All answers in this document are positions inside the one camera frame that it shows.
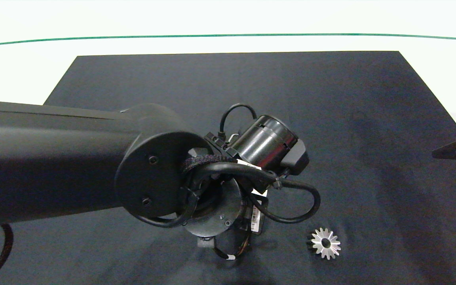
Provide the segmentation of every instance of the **silver spur gear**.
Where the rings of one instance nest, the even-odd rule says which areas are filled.
[[[333,235],[333,231],[329,231],[327,228],[316,230],[315,233],[311,232],[308,236],[309,241],[307,242],[309,249],[316,250],[316,254],[321,254],[321,258],[330,257],[335,259],[336,255],[339,255],[340,241],[337,240],[337,236]]]

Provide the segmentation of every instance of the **label sticker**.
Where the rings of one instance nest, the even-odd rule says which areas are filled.
[[[260,218],[261,218],[261,212],[256,208],[255,205],[253,205],[253,215],[251,217],[251,231],[252,232],[259,232],[260,229]]]
[[[245,161],[240,160],[240,159],[237,159],[237,163],[238,163],[238,164],[244,164],[244,165],[247,165],[247,166],[251,166],[251,167],[253,167],[253,168],[256,168],[256,169],[261,170],[261,167],[255,166],[254,164],[251,164],[251,163],[249,163],[249,162],[245,162]]]

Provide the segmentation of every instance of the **dark fabric surface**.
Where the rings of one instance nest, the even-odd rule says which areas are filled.
[[[238,102],[304,140],[311,162],[294,178],[322,195],[313,218],[267,220],[235,262],[122,208],[20,222],[0,284],[456,284],[456,161],[431,157],[456,124],[398,52],[81,56],[46,105],[158,103],[204,135]],[[234,110],[227,134],[250,121]],[[310,201],[293,190],[269,199],[281,215]],[[306,248],[320,227],[342,243],[336,260]],[[226,233],[220,247],[236,242]]]

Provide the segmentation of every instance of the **black cable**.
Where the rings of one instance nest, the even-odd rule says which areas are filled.
[[[3,264],[8,259],[8,256],[11,252],[11,247],[13,247],[13,231],[11,231],[11,227],[9,224],[2,224],[0,225],[5,232],[5,244],[3,245],[3,249],[0,254],[0,269],[3,267]]]
[[[230,163],[230,162],[216,162],[216,163],[211,163],[203,166],[199,166],[196,171],[195,175],[192,177],[192,189],[195,189],[197,185],[200,185],[201,182],[210,177],[210,175],[213,174],[228,174],[228,175],[240,175],[243,177],[248,177],[250,179],[255,179],[259,181],[263,181],[266,183],[273,183],[277,180],[277,177],[275,175],[272,175],[271,173],[265,172],[263,170],[259,170],[250,166],[245,166],[242,164],[237,164],[237,163]],[[288,179],[282,179],[279,180],[281,185],[283,187],[287,188],[294,188],[294,189],[302,189],[306,190],[309,193],[311,193],[314,197],[314,204],[307,211],[307,213],[303,215],[299,215],[298,217],[293,217],[293,218],[284,218],[280,217],[278,215],[274,215],[273,213],[270,213],[267,209],[265,209],[259,202],[257,202],[256,198],[251,194],[250,189],[246,189],[246,187],[242,187],[244,191],[246,191],[246,194],[248,195],[249,199],[253,204],[255,204],[255,207],[258,208],[265,216],[270,218],[271,220],[275,220],[276,222],[282,222],[284,224],[295,224],[297,222],[303,222],[304,220],[311,218],[316,211],[318,211],[320,207],[320,194],[318,193],[318,190],[316,190],[313,186],[302,183],[302,182],[297,182],[297,181],[292,181]]]
[[[217,132],[217,137],[222,139],[223,141],[226,140],[226,134],[224,133],[224,122],[226,121],[226,117],[228,117],[228,114],[232,112],[233,109],[238,108],[238,107],[246,107],[250,110],[251,115],[253,116],[253,119],[257,118],[257,113],[255,112],[255,109],[253,109],[250,105],[243,104],[243,103],[237,103],[232,105],[226,112],[224,112],[223,116],[221,117],[221,122],[219,123],[219,132]]]
[[[138,220],[141,220],[142,222],[146,222],[147,224],[160,227],[160,228],[172,228],[172,227],[177,227],[182,224],[184,224],[187,220],[191,218],[193,213],[195,212],[199,195],[194,193],[192,190],[190,191],[190,194],[188,196],[188,204],[186,205],[186,208],[184,209],[184,212],[178,215],[176,218],[147,218],[144,217],[143,215],[133,215],[135,218]]]

